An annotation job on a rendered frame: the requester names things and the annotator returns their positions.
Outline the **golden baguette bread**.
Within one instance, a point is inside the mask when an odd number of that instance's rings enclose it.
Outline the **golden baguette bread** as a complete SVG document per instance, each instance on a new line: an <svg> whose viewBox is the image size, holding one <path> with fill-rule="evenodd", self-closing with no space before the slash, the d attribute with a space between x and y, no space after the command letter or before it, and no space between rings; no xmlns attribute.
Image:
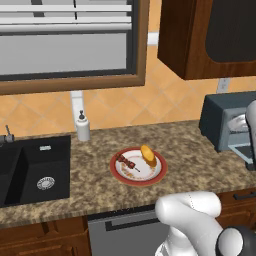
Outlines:
<svg viewBox="0 0 256 256"><path fill-rule="evenodd" d="M140 151L144 161L150 166L155 167L157 165L156 157L151 148L145 144L140 147Z"/></svg>

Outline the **brown kebab skewer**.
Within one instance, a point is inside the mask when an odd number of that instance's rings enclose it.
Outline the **brown kebab skewer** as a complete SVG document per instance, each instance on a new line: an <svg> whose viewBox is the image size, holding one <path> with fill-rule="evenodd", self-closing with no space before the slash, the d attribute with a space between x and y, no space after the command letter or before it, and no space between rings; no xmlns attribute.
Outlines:
<svg viewBox="0 0 256 256"><path fill-rule="evenodd" d="M136 167L135 163L128 160L123 154L117 154L116 160L120 163L120 165L125 165L130 169L135 169L136 171L139 171L139 169Z"/></svg>

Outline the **grey toaster oven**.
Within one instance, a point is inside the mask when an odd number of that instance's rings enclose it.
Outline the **grey toaster oven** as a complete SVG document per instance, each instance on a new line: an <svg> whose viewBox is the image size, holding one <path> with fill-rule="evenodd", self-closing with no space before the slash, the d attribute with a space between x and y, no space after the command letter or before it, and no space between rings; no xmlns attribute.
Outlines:
<svg viewBox="0 0 256 256"><path fill-rule="evenodd" d="M229 150L230 145L250 142L243 115L256 100L256 91L210 94L204 98L199 129L217 152Z"/></svg>

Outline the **toaster oven glass door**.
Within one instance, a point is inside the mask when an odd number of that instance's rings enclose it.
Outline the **toaster oven glass door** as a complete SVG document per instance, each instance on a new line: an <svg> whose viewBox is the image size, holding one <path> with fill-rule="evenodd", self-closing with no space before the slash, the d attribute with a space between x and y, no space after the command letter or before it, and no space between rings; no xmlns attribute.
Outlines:
<svg viewBox="0 0 256 256"><path fill-rule="evenodd" d="M245 161L245 167L249 171L256 171L253 152L249 143L230 145L229 148Z"/></svg>

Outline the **wood base cupboard door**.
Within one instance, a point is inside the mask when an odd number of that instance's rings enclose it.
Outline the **wood base cupboard door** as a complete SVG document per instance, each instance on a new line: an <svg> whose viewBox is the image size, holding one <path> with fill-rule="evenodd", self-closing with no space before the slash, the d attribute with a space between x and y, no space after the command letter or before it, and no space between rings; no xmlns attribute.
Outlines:
<svg viewBox="0 0 256 256"><path fill-rule="evenodd" d="M0 229L0 256L92 256L87 217Z"/></svg>

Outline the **dark glass cupboard door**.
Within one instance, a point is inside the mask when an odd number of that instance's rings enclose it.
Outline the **dark glass cupboard door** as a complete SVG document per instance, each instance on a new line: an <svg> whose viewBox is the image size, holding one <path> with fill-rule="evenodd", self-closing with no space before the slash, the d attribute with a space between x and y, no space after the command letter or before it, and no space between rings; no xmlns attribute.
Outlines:
<svg viewBox="0 0 256 256"><path fill-rule="evenodd" d="M256 0L213 0L205 41L215 62L256 60Z"/></svg>

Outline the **white soap dispenser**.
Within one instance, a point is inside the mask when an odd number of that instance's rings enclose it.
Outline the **white soap dispenser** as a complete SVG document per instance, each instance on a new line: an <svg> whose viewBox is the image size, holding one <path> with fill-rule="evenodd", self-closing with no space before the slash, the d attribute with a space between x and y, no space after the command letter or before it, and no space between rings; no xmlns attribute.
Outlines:
<svg viewBox="0 0 256 256"><path fill-rule="evenodd" d="M90 122L84 115L84 111L80 111L80 115L76 121L77 137L80 141L88 141L90 139Z"/></svg>

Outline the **red-rimmed white plate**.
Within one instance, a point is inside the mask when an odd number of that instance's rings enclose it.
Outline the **red-rimmed white plate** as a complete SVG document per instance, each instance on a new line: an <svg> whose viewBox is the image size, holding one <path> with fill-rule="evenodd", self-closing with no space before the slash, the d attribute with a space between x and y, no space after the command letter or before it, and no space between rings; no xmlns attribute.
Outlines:
<svg viewBox="0 0 256 256"><path fill-rule="evenodd" d="M123 155L135 164L129 168L124 162L117 160L118 155ZM156 166L150 167L142 157L139 147L130 147L115 153L110 160L110 172L119 181L131 186L149 186L161 181L165 176L168 165L164 157L154 152Z"/></svg>

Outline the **black kitchen sink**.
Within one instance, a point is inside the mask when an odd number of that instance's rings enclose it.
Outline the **black kitchen sink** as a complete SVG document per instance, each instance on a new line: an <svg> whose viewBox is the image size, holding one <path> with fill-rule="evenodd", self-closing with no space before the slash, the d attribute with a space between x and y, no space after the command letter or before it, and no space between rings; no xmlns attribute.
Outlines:
<svg viewBox="0 0 256 256"><path fill-rule="evenodd" d="M0 208L70 197L71 136L0 147Z"/></svg>

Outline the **wood-framed window with blinds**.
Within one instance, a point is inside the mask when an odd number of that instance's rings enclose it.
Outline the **wood-framed window with blinds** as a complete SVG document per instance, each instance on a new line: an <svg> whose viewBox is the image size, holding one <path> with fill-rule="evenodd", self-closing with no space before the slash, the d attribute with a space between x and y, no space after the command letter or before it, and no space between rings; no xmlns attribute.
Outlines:
<svg viewBox="0 0 256 256"><path fill-rule="evenodd" d="M150 0L0 0L0 95L142 86Z"/></svg>

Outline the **grey dishwasher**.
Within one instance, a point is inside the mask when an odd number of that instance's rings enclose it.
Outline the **grey dishwasher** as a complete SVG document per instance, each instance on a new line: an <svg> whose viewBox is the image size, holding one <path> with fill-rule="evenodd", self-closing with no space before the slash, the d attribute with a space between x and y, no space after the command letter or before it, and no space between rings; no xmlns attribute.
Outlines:
<svg viewBox="0 0 256 256"><path fill-rule="evenodd" d="M114 211L89 215L88 229L92 256L154 256L169 231L169 227L159 220L157 223L121 230L105 229L106 221L141 215L156 217L153 210Z"/></svg>

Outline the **grey sink tap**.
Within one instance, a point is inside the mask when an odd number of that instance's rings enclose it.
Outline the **grey sink tap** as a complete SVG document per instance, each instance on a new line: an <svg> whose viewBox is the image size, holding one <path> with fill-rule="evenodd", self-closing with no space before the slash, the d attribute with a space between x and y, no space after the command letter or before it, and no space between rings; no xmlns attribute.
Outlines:
<svg viewBox="0 0 256 256"><path fill-rule="evenodd" d="M15 137L13 134L10 133L8 126L6 126L6 130L7 130L6 135L0 135L0 145L5 143L12 143L15 140Z"/></svg>

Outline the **wood drawer front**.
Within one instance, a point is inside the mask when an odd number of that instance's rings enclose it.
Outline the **wood drawer front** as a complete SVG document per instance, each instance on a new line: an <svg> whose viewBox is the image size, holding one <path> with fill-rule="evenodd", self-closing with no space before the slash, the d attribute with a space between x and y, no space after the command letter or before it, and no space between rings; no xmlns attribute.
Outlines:
<svg viewBox="0 0 256 256"><path fill-rule="evenodd" d="M234 194L246 195L256 192L256 188L219 193L222 210L217 221L223 228L228 226L246 226L256 231L256 198L235 200Z"/></svg>

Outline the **dark wood wall cupboard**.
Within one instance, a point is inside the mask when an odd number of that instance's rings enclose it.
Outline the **dark wood wall cupboard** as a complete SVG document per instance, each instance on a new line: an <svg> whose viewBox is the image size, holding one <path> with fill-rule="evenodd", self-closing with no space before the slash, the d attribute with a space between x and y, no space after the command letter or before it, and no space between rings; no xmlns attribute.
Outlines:
<svg viewBox="0 0 256 256"><path fill-rule="evenodd" d="M256 76L256 60L218 63L205 41L213 0L162 0L158 58L184 80Z"/></svg>

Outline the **grey wall outlet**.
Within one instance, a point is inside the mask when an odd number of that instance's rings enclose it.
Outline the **grey wall outlet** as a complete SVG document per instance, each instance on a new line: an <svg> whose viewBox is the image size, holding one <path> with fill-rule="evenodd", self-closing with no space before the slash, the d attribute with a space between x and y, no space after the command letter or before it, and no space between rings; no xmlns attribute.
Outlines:
<svg viewBox="0 0 256 256"><path fill-rule="evenodd" d="M217 93L227 93L230 84L230 78L220 78L217 85Z"/></svg>

